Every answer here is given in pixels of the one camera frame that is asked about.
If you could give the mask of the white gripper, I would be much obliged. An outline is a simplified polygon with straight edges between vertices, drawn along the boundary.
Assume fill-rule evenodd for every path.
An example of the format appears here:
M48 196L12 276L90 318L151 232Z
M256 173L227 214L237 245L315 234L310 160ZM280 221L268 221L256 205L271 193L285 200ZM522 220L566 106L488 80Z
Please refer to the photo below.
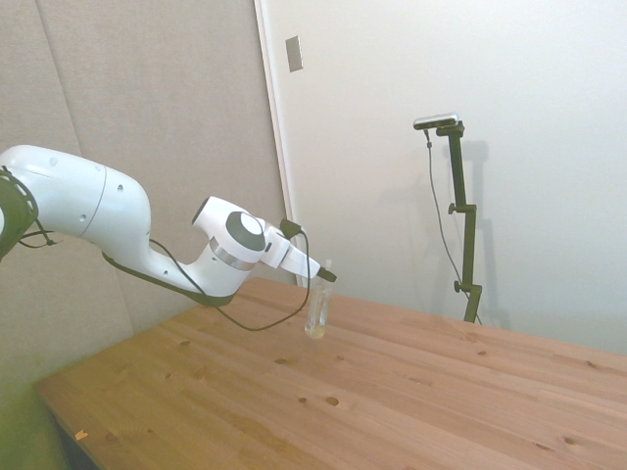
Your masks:
M329 283L337 280L333 272L321 267L317 261L294 246L280 232L268 231L265 234L265 241L264 264L306 278L318 276Z

